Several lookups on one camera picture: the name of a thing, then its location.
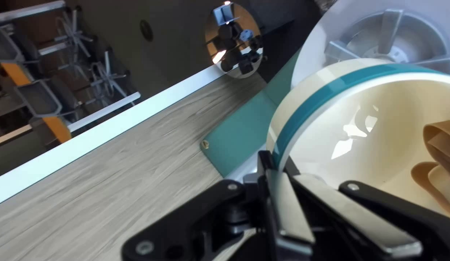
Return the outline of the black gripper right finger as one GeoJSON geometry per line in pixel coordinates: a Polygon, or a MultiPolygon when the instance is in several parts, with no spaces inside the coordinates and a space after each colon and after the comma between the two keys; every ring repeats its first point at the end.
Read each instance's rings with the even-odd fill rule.
{"type": "Polygon", "coordinates": [[[318,176],[302,174],[295,180],[386,257],[411,258],[423,252],[423,244],[412,235],[334,190],[318,176]]]}

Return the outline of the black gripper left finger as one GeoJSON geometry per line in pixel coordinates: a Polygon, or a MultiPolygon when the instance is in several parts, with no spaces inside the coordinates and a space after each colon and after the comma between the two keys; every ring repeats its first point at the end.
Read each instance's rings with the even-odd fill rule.
{"type": "Polygon", "coordinates": [[[276,260],[309,260],[314,234],[289,176],[279,171],[269,151],[258,152],[258,173],[266,184],[266,232],[276,260]]]}

